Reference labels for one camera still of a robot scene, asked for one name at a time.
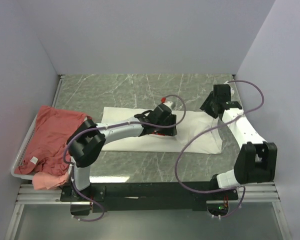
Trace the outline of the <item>white t-shirt red print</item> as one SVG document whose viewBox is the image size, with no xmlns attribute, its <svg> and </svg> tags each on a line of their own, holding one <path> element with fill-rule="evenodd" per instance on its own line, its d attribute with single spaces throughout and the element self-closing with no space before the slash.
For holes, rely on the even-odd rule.
<svg viewBox="0 0 300 240">
<path fill-rule="evenodd" d="M 117 152 L 167 152 L 177 153 L 196 135 L 218 125 L 218 120 L 201 111 L 172 110 L 176 115 L 175 136 L 149 134 L 140 137 L 128 137 L 106 143 L 103 151 Z M 186 153 L 220 154 L 223 140 L 219 131 L 214 129 L 195 139 L 186 149 Z"/>
</svg>

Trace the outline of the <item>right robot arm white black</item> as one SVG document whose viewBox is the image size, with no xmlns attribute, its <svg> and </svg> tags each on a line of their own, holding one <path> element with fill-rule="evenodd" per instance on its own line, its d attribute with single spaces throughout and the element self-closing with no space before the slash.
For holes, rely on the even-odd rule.
<svg viewBox="0 0 300 240">
<path fill-rule="evenodd" d="M 257 133 L 241 104 L 232 100 L 229 84 L 215 84 L 200 109 L 226 124 L 240 147 L 233 169 L 211 178 L 212 198 L 222 199 L 230 187 L 274 180 L 278 148 Z"/>
</svg>

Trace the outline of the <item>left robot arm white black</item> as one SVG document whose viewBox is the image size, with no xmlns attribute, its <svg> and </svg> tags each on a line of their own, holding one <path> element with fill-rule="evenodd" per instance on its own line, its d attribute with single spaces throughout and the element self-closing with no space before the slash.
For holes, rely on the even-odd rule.
<svg viewBox="0 0 300 240">
<path fill-rule="evenodd" d="M 72 195 L 84 201 L 92 194 L 90 166 L 97 160 L 104 145 L 114 141 L 147 135 L 177 135 L 177 116 L 172 113 L 175 103 L 166 101 L 153 110 L 146 110 L 113 125 L 85 120 L 67 140 L 67 152 L 73 158 Z"/>
</svg>

